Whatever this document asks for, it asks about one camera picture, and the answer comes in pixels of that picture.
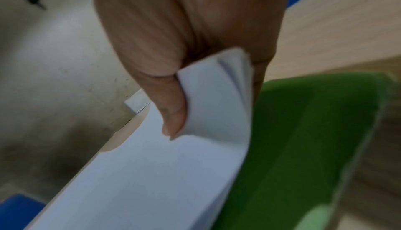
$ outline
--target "stack of paper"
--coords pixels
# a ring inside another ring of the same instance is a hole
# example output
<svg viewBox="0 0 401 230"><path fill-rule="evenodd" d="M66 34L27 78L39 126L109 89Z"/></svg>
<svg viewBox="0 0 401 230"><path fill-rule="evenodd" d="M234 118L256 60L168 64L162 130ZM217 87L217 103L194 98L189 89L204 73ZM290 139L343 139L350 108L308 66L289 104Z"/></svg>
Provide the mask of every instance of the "stack of paper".
<svg viewBox="0 0 401 230"><path fill-rule="evenodd" d="M29 227L209 229L248 151L252 68L241 49L179 71L188 103L180 136L162 135L152 105L118 148L100 153Z"/></svg>

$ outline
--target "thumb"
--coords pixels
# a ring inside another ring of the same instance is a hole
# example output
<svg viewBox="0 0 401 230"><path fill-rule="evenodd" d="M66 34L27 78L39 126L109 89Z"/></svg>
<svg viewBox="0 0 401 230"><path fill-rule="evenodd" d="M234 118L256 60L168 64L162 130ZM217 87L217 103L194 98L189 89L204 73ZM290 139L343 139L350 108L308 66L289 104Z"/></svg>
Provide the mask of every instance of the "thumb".
<svg viewBox="0 0 401 230"><path fill-rule="evenodd" d="M185 124L187 108L183 89L175 75L156 77L131 71L163 117L163 134L176 135Z"/></svg>

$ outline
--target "green folder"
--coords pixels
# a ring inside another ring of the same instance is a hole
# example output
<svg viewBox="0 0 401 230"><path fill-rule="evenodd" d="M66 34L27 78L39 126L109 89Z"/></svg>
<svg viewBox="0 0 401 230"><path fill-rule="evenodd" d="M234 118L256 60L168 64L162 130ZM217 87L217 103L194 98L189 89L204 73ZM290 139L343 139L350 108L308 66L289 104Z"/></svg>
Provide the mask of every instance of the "green folder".
<svg viewBox="0 0 401 230"><path fill-rule="evenodd" d="M213 229L323 229L346 166L394 87L375 73L266 82L248 155Z"/></svg>

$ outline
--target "concrete floor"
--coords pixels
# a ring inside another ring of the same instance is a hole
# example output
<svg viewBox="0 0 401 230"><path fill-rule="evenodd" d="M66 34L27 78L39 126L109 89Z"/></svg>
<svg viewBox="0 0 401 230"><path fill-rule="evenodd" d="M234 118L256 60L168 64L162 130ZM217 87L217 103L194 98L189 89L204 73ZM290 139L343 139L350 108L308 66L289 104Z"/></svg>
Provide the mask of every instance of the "concrete floor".
<svg viewBox="0 0 401 230"><path fill-rule="evenodd" d="M49 201L133 114L90 0L0 0L0 201Z"/></svg>

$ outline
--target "white paper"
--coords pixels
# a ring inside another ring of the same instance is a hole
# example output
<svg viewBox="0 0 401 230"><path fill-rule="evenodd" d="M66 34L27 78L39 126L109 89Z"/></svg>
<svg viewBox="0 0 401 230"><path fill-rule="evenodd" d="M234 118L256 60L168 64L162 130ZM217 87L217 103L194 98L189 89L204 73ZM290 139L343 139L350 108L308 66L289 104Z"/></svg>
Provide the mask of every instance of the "white paper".
<svg viewBox="0 0 401 230"><path fill-rule="evenodd" d="M152 104L140 127L100 153L29 229L209 229L248 150L251 71L240 49L179 71L188 101L181 136L161 134Z"/></svg>

